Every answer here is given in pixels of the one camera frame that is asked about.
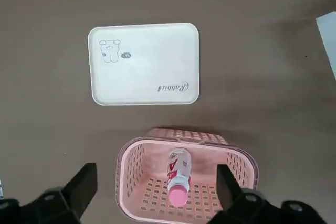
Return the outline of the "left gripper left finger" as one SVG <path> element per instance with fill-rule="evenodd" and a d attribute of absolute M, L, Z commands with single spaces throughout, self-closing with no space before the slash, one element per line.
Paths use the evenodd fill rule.
<path fill-rule="evenodd" d="M 49 189 L 28 204 L 1 199 L 1 223 L 80 223 L 97 191 L 97 165 L 86 163 L 64 187 Z"/>

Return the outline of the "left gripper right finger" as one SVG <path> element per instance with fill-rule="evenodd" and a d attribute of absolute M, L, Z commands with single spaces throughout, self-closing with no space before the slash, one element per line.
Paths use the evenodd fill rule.
<path fill-rule="evenodd" d="M 211 223 L 325 223 L 310 205 L 287 200 L 280 207 L 269 203 L 260 192 L 242 189 L 224 164 L 217 165 L 216 192 L 222 207 Z"/>

